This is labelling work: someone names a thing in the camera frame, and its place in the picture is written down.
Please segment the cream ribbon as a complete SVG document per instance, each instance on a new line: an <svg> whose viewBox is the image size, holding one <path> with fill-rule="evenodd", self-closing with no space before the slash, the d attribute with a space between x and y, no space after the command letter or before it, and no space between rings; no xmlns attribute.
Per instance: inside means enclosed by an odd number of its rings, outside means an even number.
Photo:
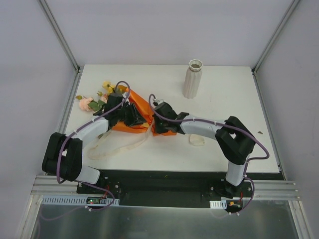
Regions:
<svg viewBox="0 0 319 239"><path fill-rule="evenodd" d="M99 150L99 148L104 148L106 146L105 140L108 137L108 135L111 133L111 131L102 134L101 136L99 136L99 140L96 143L96 145L94 147L91 147L90 149L88 149L87 156L89 157L89 159L102 161L102 160L108 159L112 156L118 155L120 153L124 153L124 152L130 151L132 149L135 149L135 148L139 147L140 145L142 145L145 141L148 140L148 138L151 134L151 131L152 131L153 123L154 123L154 121L147 128L142 140L137 141L133 144L118 147L114 150L103 150L103 151ZM196 134L190 134L188 141L189 141L189 144L192 146L204 146L205 145L204 137L196 135Z"/></svg>

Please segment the pink yellow flower bouquet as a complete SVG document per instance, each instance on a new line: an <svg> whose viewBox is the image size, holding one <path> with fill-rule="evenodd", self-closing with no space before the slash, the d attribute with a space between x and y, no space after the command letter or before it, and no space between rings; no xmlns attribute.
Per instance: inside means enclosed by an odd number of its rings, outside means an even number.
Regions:
<svg viewBox="0 0 319 239"><path fill-rule="evenodd" d="M115 84L110 81L104 81L94 94L77 94L75 96L75 106L82 112L94 114L99 111L108 101L111 93L115 92Z"/></svg>

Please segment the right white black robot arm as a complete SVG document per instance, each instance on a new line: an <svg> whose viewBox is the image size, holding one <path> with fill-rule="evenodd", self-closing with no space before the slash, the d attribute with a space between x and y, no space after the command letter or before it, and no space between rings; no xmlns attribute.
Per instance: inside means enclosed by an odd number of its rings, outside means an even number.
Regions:
<svg viewBox="0 0 319 239"><path fill-rule="evenodd" d="M246 134L249 130L233 116L222 121L222 126L209 123L208 120L193 120L192 115L181 112L177 114L166 103L154 103L155 133L164 134L169 131L178 134L194 134L216 140L225 158L228 168L225 179L217 183L214 190L226 198L233 198L242 191L245 163L252 153L255 142Z"/></svg>

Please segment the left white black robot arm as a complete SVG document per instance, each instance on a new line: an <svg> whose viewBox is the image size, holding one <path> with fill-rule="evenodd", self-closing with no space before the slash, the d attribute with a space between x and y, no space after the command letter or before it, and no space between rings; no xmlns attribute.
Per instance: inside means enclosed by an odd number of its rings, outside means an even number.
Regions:
<svg viewBox="0 0 319 239"><path fill-rule="evenodd" d="M125 126L136 126L147 121L133 103L126 102L114 108L104 104L90 121L73 132L55 132L50 136L42 170L55 175L59 184L65 181L85 182L93 193L102 193L106 183L100 178L98 169L83 165L83 148L119 122Z"/></svg>

